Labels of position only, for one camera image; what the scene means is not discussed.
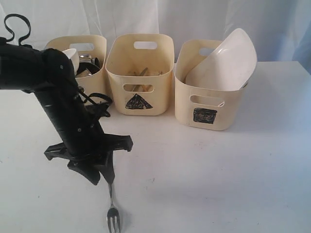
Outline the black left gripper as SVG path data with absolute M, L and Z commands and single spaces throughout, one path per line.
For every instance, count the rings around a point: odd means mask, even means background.
M 108 184 L 112 184 L 115 179 L 112 152 L 99 160 L 98 170 L 83 161 L 107 151 L 131 151 L 131 137 L 104 133 L 99 119 L 87 111 L 86 106 L 91 102 L 83 103 L 85 98 L 78 86 L 40 84 L 34 87 L 34 94 L 62 139 L 62 143 L 46 149 L 44 154 L 47 159 L 59 157 L 71 160 L 68 169 L 84 176 L 93 185 L 100 180 L 99 172 Z

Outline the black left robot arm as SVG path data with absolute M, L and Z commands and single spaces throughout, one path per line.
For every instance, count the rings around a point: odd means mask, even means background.
M 35 50 L 30 45 L 11 45 L 0 40 L 0 87 L 34 93 L 62 142 L 49 146 L 47 159 L 63 158 L 68 168 L 92 184 L 101 177 L 108 183 L 115 178 L 113 152 L 130 151 L 128 135 L 106 134 L 99 119 L 108 117 L 112 100 L 102 95 L 103 104 L 89 111 L 84 104 L 91 100 L 78 87 L 71 60 L 56 49 Z

